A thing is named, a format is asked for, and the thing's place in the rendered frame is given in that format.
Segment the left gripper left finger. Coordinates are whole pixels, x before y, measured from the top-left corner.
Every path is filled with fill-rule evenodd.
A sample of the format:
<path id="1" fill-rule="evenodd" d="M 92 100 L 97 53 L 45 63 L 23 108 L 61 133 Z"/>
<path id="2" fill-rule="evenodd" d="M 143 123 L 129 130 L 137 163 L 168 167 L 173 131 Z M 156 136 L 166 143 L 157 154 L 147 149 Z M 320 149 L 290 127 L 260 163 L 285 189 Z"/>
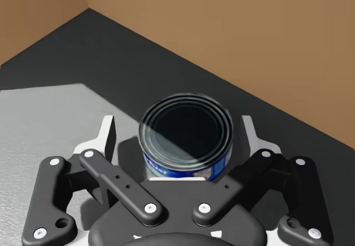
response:
<path id="1" fill-rule="evenodd" d="M 109 210 L 120 202 L 144 226 L 165 220 L 164 206 L 111 159 L 116 143 L 114 116 L 107 115 L 95 139 L 80 143 L 70 159 L 45 158 L 39 165 L 22 233 L 22 246 L 65 246 L 78 235 L 67 213 L 76 191 L 83 189 Z"/>

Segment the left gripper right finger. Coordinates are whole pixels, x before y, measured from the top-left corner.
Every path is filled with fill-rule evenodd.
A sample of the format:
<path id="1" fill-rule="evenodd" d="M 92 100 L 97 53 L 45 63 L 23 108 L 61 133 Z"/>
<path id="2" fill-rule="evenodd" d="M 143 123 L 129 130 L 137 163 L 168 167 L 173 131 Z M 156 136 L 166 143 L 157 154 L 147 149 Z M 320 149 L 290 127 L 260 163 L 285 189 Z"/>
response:
<path id="1" fill-rule="evenodd" d="M 249 158 L 223 176 L 194 205 L 192 220 L 202 227 L 217 224 L 236 205 L 250 210 L 269 190 L 282 193 L 288 213 L 276 228 L 243 234 L 256 244 L 332 244 L 333 233 L 315 162 L 285 159 L 274 143 L 258 138 L 252 118 L 241 118 Z"/>

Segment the blue flat can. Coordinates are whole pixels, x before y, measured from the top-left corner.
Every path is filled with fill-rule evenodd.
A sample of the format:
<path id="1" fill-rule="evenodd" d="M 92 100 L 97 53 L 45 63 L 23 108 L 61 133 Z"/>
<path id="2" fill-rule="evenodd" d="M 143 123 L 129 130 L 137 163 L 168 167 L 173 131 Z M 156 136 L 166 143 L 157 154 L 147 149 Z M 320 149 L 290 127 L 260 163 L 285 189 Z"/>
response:
<path id="1" fill-rule="evenodd" d="M 231 158 L 234 123 L 217 100 L 204 94 L 179 93 L 146 110 L 138 140 L 154 175 L 212 181 Z"/>

